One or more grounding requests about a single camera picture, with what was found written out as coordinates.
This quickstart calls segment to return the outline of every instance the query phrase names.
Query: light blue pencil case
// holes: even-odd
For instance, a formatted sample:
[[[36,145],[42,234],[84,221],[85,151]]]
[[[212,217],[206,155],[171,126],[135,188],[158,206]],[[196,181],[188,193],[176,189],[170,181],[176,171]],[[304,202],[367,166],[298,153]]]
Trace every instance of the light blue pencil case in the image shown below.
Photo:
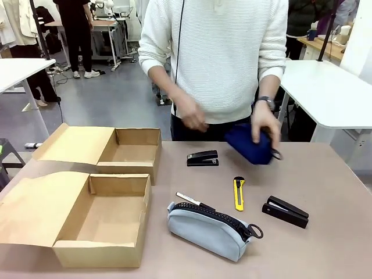
[[[191,203],[172,202],[168,213],[168,228],[173,234],[234,262],[252,237],[263,238],[262,230],[254,224]]]

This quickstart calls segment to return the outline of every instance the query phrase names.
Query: yellow box cutter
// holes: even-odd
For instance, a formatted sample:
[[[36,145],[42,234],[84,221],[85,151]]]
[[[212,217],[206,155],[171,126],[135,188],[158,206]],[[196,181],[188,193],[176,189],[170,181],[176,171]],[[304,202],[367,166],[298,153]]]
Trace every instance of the yellow box cutter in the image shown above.
[[[244,178],[241,176],[237,176],[234,178],[234,198],[235,198],[235,209],[237,211],[244,210],[244,200],[243,200],[243,185],[244,185]]]

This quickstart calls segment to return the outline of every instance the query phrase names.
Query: wristwatch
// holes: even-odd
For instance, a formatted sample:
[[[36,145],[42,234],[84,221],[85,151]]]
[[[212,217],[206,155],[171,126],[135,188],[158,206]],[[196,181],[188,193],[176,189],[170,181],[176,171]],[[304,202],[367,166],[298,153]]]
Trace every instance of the wristwatch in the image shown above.
[[[269,108],[270,108],[271,110],[274,110],[274,109],[275,109],[275,103],[274,103],[274,100],[271,99],[271,98],[268,97],[268,96],[262,96],[262,97],[259,97],[259,98],[257,99],[256,103],[257,103],[258,101],[266,101],[266,102],[267,102],[267,105],[269,106]]]

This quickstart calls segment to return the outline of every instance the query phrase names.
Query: man's hand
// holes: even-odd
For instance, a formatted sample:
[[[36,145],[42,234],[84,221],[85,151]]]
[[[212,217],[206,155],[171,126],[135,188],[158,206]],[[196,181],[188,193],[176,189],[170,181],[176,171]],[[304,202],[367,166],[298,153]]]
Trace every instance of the man's hand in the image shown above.
[[[205,124],[204,113],[195,100],[180,88],[174,96],[173,102],[176,104],[185,126],[192,130],[206,132],[208,125]]]
[[[269,129],[269,136],[273,142],[273,149],[278,150],[281,139],[280,123],[272,114],[266,101],[258,101],[252,114],[252,138],[253,142],[260,142],[260,131],[262,128]]]

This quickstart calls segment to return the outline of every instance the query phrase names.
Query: sneaker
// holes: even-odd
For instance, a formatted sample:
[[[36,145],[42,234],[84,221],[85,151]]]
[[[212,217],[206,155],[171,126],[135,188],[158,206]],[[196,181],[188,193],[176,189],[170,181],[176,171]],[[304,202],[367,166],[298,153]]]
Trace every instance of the sneaker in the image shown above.
[[[36,101],[36,104],[38,106],[48,106],[46,103],[44,103],[42,100],[35,100]]]
[[[91,72],[88,72],[86,71],[85,74],[84,74],[84,77],[85,78],[91,78],[91,77],[99,77],[101,74],[98,73],[97,71],[91,71]]]
[[[80,74],[78,71],[74,71],[73,76],[74,78],[80,78]]]

